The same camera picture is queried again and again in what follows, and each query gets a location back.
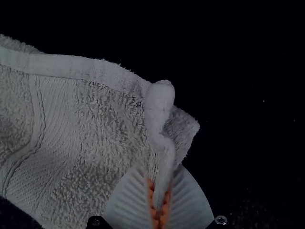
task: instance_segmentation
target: black background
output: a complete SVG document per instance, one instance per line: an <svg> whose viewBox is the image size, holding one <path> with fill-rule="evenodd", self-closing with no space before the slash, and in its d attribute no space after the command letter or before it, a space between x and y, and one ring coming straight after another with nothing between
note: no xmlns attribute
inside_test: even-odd
<svg viewBox="0 0 305 229"><path fill-rule="evenodd" d="M183 164L215 215L303 228L303 5L33 5L0 17L0 33L42 52L170 80L201 125Z"/></svg>

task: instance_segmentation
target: towel fold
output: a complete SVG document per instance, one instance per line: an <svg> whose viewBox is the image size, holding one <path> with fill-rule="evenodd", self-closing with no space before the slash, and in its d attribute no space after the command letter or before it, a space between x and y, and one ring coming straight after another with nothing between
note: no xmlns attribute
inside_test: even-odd
<svg viewBox="0 0 305 229"><path fill-rule="evenodd" d="M117 64L0 35L0 195L46 229L82 229L133 165L152 180L167 173L145 115L151 86ZM168 116L156 133L173 143L175 168L199 124L175 106Z"/></svg>

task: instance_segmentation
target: terry cloth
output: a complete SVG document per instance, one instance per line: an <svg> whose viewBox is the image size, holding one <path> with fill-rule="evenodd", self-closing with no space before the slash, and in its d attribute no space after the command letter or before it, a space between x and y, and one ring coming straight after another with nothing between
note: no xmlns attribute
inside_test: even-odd
<svg viewBox="0 0 305 229"><path fill-rule="evenodd" d="M1 35L0 195L46 229L83 229L135 164L162 193L199 130L172 102L168 81Z"/></svg>

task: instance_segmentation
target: white towel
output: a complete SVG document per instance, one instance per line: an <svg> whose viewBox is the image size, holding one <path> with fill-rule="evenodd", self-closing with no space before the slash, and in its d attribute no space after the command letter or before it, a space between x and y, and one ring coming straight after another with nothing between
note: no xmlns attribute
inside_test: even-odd
<svg viewBox="0 0 305 229"><path fill-rule="evenodd" d="M177 167L199 124L173 106L154 128L151 85L105 60L48 55L0 35L0 195L46 229L84 229L134 164L153 180L170 173L164 144L173 143Z"/></svg>

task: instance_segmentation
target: dark surface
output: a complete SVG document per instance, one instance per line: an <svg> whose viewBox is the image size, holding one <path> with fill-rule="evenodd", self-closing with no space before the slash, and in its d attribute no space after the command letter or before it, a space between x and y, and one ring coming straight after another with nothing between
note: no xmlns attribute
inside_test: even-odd
<svg viewBox="0 0 305 229"><path fill-rule="evenodd" d="M46 7L10 11L0 33L45 53L104 58L151 82L172 81L175 105L201 124L183 164L215 215L226 215L235 229L298 229L305 193L303 11ZM22 216L10 209L0 200L2 228L21 228L9 226Z"/></svg>

